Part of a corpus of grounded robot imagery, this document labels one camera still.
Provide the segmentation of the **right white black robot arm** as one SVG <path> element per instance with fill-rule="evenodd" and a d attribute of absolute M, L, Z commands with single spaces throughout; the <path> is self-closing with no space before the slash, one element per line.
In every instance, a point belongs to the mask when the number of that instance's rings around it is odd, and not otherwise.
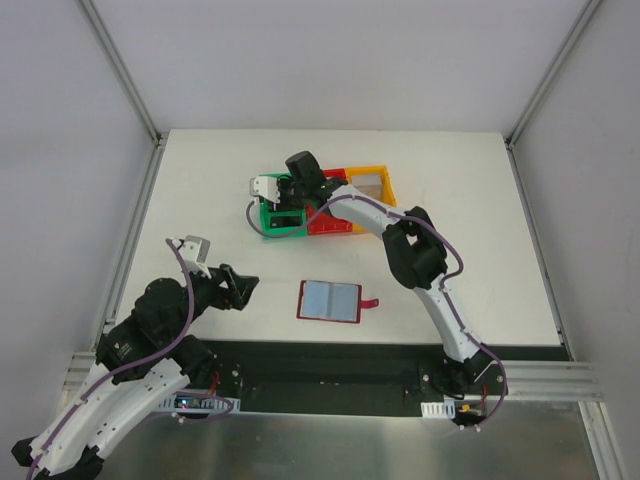
<path fill-rule="evenodd" d="M 438 392 L 462 399 L 486 381 L 485 371 L 495 361 L 488 347 L 473 333 L 456 307 L 447 283 L 462 273 L 463 262 L 454 254 L 457 269 L 448 271 L 451 244 L 434 228 L 420 207 L 401 210 L 359 191 L 347 181 L 328 177 L 309 151 L 285 161 L 291 176 L 285 196 L 320 213 L 356 224 L 379 238 L 390 272 L 413 291 L 426 308 L 440 335 L 445 359 L 429 375 Z"/>

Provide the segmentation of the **red leather card holder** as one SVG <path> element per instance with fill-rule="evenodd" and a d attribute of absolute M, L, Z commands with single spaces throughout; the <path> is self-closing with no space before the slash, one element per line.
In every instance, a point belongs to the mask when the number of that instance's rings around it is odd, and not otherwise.
<path fill-rule="evenodd" d="M 359 324 L 363 310 L 379 306 L 378 298 L 364 299 L 359 284 L 303 280 L 296 317 L 334 323 Z"/>

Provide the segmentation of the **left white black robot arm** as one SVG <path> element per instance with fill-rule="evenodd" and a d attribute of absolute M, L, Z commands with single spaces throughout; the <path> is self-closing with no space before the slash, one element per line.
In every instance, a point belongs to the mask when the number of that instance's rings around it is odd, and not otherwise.
<path fill-rule="evenodd" d="M 186 282 L 152 281 L 130 315 L 100 339 L 76 396 L 40 435 L 11 453 L 30 479 L 94 479 L 114 447 L 183 388 L 218 387 L 218 357 L 191 324 L 207 309 L 243 310 L 259 283 L 227 264 Z"/>

